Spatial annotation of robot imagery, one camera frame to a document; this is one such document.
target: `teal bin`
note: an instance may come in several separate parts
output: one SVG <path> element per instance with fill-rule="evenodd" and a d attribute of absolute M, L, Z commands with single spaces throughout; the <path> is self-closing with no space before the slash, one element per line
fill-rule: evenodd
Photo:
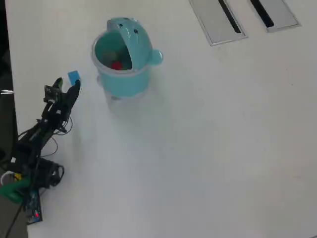
<path fill-rule="evenodd" d="M 122 98 L 146 90 L 150 66 L 160 64 L 163 55 L 153 50 L 139 21 L 113 18 L 107 22 L 107 31 L 95 39 L 92 60 L 106 92 Z"/>

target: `dark floor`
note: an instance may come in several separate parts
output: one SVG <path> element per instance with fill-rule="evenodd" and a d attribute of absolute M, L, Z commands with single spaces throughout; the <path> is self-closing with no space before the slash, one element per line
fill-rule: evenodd
<path fill-rule="evenodd" d="M 13 90 L 4 0 L 0 0 L 0 90 Z M 16 137 L 14 96 L 0 95 L 0 149 L 6 153 L 5 159 L 10 157 L 14 136 Z M 16 204 L 0 197 L 0 238 L 4 238 L 17 208 Z M 9 237 L 27 238 L 23 213 L 18 217 Z"/>

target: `red ball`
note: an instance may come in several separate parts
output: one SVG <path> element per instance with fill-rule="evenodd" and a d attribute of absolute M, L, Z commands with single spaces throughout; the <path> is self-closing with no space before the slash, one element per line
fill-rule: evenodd
<path fill-rule="evenodd" d="M 111 64 L 111 68 L 114 70 L 122 70 L 123 64 L 120 61 L 116 61 Z"/>

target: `yellow component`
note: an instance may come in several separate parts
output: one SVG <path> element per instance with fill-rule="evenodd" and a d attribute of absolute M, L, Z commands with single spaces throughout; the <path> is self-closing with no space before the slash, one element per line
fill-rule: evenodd
<path fill-rule="evenodd" d="M 15 174 L 14 174 L 14 177 L 15 177 L 15 180 L 16 180 L 16 181 L 19 181 L 19 180 L 22 179 L 22 174 L 15 173 Z"/>

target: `white desk surface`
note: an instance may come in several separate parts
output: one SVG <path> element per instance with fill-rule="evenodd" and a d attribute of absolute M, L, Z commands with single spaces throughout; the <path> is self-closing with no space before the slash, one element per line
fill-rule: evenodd
<path fill-rule="evenodd" d="M 317 1 L 287 2 L 302 27 L 267 34 L 230 0 L 249 38 L 212 48 L 187 0 L 7 0 L 19 131 L 45 84 L 82 77 L 50 158 L 66 173 L 29 237 L 316 235 Z M 115 16 L 139 19 L 165 58 L 143 97 L 109 105 L 90 50 Z"/>

